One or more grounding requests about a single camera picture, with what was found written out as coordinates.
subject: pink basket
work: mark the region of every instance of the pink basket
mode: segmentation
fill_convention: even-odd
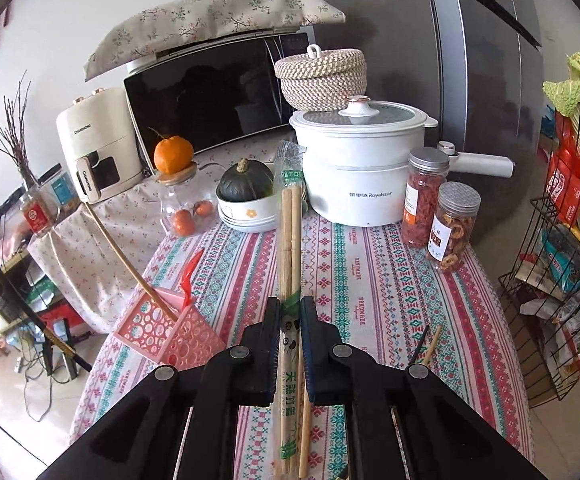
[[[176,312],[177,322],[144,294],[128,311],[113,335],[155,363],[169,364],[177,370],[205,365],[225,349],[225,343],[208,325],[194,304],[183,305],[183,295],[155,287],[157,293]]]

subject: woven basket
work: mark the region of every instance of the woven basket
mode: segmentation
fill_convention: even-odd
[[[366,60],[360,50],[321,50],[309,45],[307,54],[280,59],[275,75],[281,91],[297,110],[329,112],[341,110],[348,97],[366,92]]]

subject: refrigerator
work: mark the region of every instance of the refrigerator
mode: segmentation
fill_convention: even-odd
[[[426,144],[508,156],[511,179],[451,174],[482,197],[473,241],[524,200],[541,125],[543,58],[534,0],[326,0],[344,25],[314,27],[323,49],[359,48],[366,93],[439,120]]]

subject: jar of red dried food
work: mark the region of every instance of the jar of red dried food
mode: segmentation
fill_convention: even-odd
[[[453,271],[459,267],[481,205],[481,196],[461,182],[439,187],[438,207],[432,222],[428,259],[435,270]]]
[[[414,148],[408,157],[401,239],[408,247],[425,247],[435,218],[436,196],[446,181],[450,158],[436,148]]]

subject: green pumpkin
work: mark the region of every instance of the green pumpkin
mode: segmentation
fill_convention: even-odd
[[[249,202],[273,193],[274,177],[258,160],[242,158],[227,170],[216,188],[216,195],[226,202]]]

